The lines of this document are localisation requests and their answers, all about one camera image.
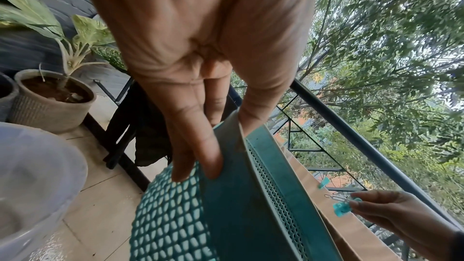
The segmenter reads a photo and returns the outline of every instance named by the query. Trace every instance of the green basket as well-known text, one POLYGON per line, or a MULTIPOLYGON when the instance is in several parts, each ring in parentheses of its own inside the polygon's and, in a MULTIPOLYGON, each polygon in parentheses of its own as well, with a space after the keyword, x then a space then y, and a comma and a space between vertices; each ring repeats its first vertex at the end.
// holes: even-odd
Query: green basket
POLYGON ((130 261, 341 261, 268 129, 244 140, 234 112, 215 134, 220 177, 207 179, 198 164, 182 183, 171 166, 160 173, 137 207, 130 261))

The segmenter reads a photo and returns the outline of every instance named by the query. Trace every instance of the clothes clip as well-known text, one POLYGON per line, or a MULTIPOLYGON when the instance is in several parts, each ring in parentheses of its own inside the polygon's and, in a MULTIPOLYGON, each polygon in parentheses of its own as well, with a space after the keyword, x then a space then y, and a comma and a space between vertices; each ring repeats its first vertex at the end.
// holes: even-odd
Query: clothes clip
MULTIPOLYGON (((345 199, 345 198, 342 198, 342 197, 333 196, 333 195, 329 195, 329 194, 325 194, 325 197, 338 201, 338 203, 335 203, 333 205, 333 208, 334 208, 333 211, 335 212, 335 215, 337 215, 338 217, 342 217, 346 213, 351 212, 351 207, 348 204, 349 199, 345 199)), ((354 201, 362 201, 359 198, 354 198, 353 200, 354 201)))
POLYGON ((318 189, 322 189, 325 187, 328 183, 330 183, 330 179, 328 177, 325 177, 321 180, 320 184, 318 185, 318 189))

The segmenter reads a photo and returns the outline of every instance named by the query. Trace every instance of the white plastic bucket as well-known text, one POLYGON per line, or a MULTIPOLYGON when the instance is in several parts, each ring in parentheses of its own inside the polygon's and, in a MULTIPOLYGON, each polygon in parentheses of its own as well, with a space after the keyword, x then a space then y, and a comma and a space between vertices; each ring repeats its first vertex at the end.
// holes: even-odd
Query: white plastic bucket
POLYGON ((84 156, 65 140, 0 123, 0 260, 23 260, 46 241, 86 177, 84 156))

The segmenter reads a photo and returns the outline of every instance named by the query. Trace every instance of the hand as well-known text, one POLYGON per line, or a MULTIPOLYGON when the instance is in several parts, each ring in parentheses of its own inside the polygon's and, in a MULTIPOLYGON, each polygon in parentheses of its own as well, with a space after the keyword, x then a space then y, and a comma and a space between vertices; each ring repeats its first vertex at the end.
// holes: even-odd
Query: hand
POLYGON ((248 84, 245 135, 269 117, 295 77, 314 0, 92 0, 134 79, 166 118, 175 181, 195 159, 215 178, 233 69, 248 84))
POLYGON ((449 260, 458 229, 414 195, 399 191, 371 190, 352 193, 353 213, 396 234, 430 261, 449 260))

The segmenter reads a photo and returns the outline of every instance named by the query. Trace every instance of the clay pot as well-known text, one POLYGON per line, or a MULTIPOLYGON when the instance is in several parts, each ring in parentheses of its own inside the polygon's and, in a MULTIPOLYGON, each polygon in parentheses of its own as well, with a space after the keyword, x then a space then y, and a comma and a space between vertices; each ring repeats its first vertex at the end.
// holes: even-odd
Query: clay pot
POLYGON ((6 121, 18 93, 18 85, 10 77, 0 72, 0 122, 6 121))
MULTIPOLYGON (((42 71, 45 78, 60 79, 58 72, 42 71)), ((19 86, 19 96, 15 100, 8 120, 15 124, 39 128, 52 133, 62 133, 77 128, 86 117, 96 99, 93 90, 81 81, 70 77, 73 83, 89 94, 90 101, 84 103, 66 103, 45 98, 24 86, 24 80, 40 76, 39 70, 23 70, 14 79, 19 86)))

